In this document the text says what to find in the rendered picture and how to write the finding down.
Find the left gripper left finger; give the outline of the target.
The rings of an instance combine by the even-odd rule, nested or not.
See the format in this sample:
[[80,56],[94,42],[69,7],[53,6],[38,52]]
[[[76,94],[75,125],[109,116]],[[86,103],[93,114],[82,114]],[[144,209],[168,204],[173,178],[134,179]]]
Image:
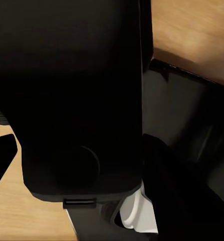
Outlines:
[[13,134],[0,137],[0,180],[17,152],[17,143]]

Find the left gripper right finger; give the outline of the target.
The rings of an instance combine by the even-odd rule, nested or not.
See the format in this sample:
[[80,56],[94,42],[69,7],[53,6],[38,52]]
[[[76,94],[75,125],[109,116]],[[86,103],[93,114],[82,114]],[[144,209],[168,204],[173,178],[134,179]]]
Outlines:
[[224,241],[224,201],[161,139],[143,134],[160,241]]

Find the digital camera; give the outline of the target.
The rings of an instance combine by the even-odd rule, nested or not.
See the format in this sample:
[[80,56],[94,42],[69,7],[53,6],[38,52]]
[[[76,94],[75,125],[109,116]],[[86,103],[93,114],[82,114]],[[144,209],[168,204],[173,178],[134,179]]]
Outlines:
[[0,0],[0,125],[34,197],[96,209],[141,188],[152,57],[151,0]]

